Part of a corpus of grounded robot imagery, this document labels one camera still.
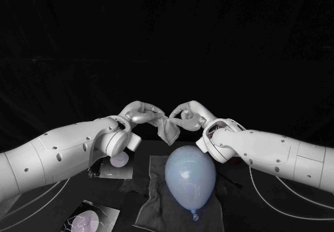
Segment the small balloon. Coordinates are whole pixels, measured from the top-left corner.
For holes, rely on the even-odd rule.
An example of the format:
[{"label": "small balloon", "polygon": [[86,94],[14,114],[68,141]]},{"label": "small balloon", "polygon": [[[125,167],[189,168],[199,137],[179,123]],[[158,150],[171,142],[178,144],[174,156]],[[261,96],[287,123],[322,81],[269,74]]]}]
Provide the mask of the small balloon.
[{"label": "small balloon", "polygon": [[176,148],[165,163],[165,182],[169,193],[179,205],[191,211],[205,204],[215,182],[215,169],[210,156],[195,146]]}]

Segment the black table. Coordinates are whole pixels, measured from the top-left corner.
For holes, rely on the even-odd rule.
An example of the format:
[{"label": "black table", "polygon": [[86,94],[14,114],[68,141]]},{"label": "black table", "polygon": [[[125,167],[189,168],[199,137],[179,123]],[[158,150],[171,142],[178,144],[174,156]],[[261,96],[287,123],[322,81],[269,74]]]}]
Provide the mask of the black table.
[{"label": "black table", "polygon": [[[142,141],[133,155],[133,174],[130,180],[87,178],[86,171],[68,179],[68,182],[48,205],[18,225],[5,232],[34,231],[58,232],[61,224],[83,200],[117,209],[119,216],[112,232],[142,232],[132,227],[142,204],[148,200],[148,161],[149,156],[169,155],[172,150],[192,142],[175,142],[168,146],[162,141]],[[238,189],[224,178],[217,177],[215,195],[223,208],[223,222],[225,232],[238,231],[326,231],[334,226],[332,221],[309,221],[287,217],[277,213],[261,201],[251,186],[248,167],[234,157],[220,164],[214,161],[218,173],[243,187]],[[334,210],[313,205],[297,198],[282,186],[273,176],[253,170],[253,181],[266,201],[284,213],[310,218],[334,218]],[[334,206],[330,193],[305,186],[293,181],[283,180],[290,188],[310,200]],[[0,225],[1,228],[12,225],[31,215],[57,194],[66,181],[24,209],[8,216]],[[44,186],[21,195],[11,210],[18,208],[50,188]]]}]

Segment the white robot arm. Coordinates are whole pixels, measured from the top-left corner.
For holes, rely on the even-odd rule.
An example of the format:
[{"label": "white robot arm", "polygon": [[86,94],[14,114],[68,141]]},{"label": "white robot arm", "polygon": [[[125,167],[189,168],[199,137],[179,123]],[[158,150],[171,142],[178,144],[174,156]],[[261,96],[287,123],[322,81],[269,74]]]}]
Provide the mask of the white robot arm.
[{"label": "white robot arm", "polygon": [[[174,118],[179,112],[182,119]],[[237,155],[251,168],[334,193],[332,148],[246,130],[231,119],[215,118],[195,101],[178,105],[169,118],[185,130],[204,128],[195,144],[220,163]]]},{"label": "white robot arm", "polygon": [[117,116],[56,128],[15,149],[0,153],[0,202],[67,179],[99,158],[116,156],[125,147],[135,151],[140,137],[130,129],[162,114],[155,106],[135,101]]}]

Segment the wire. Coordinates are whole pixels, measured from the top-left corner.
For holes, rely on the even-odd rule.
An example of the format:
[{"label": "wire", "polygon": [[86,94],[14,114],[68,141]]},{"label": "wire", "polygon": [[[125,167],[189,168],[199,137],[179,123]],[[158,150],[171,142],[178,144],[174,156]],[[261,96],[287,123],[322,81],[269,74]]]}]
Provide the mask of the wire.
[{"label": "wire", "polygon": [[15,213],[18,210],[21,210],[25,206],[28,206],[30,203],[32,203],[58,184],[60,182],[57,182],[50,189],[37,197],[34,198],[27,204],[24,204],[20,208],[17,208],[12,212],[9,212],[8,214],[5,214],[2,217],[0,217],[0,220],[2,220],[5,217],[8,217],[12,213]]},{"label": "wire", "polygon": [[[257,192],[257,194],[258,194],[257,188],[256,188],[254,183],[253,183],[253,179],[251,179],[251,185],[253,185],[254,190],[256,190],[256,192]],[[334,218],[309,218],[309,217],[299,217],[299,216],[286,214],[286,213],[283,213],[282,211],[279,211],[279,210],[266,202],[266,200],[264,200],[264,198],[263,198],[261,196],[260,196],[260,198],[261,198],[261,200],[264,201],[264,203],[267,204],[267,206],[269,206],[274,211],[277,211],[280,214],[283,214],[283,215],[286,215],[286,216],[289,216],[289,217],[294,217],[294,218],[305,219],[305,220],[315,220],[315,221],[334,220]]]},{"label": "wire", "polygon": [[307,198],[305,198],[303,196],[300,196],[290,188],[289,188],[289,186],[283,183],[283,181],[280,180],[280,178],[276,176],[276,178],[277,178],[277,180],[282,182],[282,184],[284,185],[284,187],[289,189],[289,191],[297,196],[297,197],[300,197],[302,199],[305,199],[306,201],[309,201],[309,202],[312,202],[313,204],[316,204],[316,205],[319,205],[319,206],[322,206],[322,207],[326,207],[326,208],[329,208],[329,209],[334,209],[334,207],[330,207],[330,206],[328,206],[328,205],[325,205],[325,204],[320,204],[320,203],[318,203],[318,202],[313,202],[312,200],[309,200]]},{"label": "wire", "polygon": [[0,232],[4,231],[4,230],[7,230],[7,229],[11,228],[12,226],[18,225],[21,222],[24,222],[24,221],[25,221],[25,220],[27,220],[27,219],[28,219],[28,218],[47,206],[47,205],[48,205],[48,203],[50,203],[51,200],[56,198],[56,196],[48,200],[48,202],[43,205],[43,207],[41,207],[30,216],[27,216],[22,220],[20,220],[14,225],[11,225],[11,226],[5,227],[4,229],[1,229]]}]

